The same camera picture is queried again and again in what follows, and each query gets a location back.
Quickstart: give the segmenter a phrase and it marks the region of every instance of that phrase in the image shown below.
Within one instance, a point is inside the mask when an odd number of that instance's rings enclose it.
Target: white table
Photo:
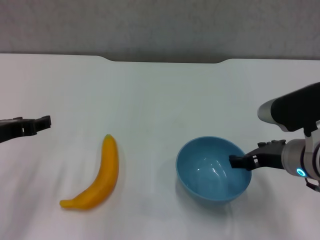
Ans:
[[[0,144],[1,240],[318,239],[320,194],[284,170],[254,170],[239,198],[203,207],[177,182],[180,148],[219,136],[245,152],[303,138],[258,107],[319,81],[320,62],[112,62],[97,56],[0,54],[0,119],[51,115],[52,128]],[[87,212],[63,210],[95,178],[112,134],[119,178]]]

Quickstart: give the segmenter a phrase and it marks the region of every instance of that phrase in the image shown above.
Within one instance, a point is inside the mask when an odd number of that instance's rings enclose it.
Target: yellow banana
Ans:
[[[101,151],[101,164],[94,182],[73,199],[61,200],[66,209],[87,210],[99,205],[116,186],[119,173],[119,160],[116,140],[110,135],[104,137]]]

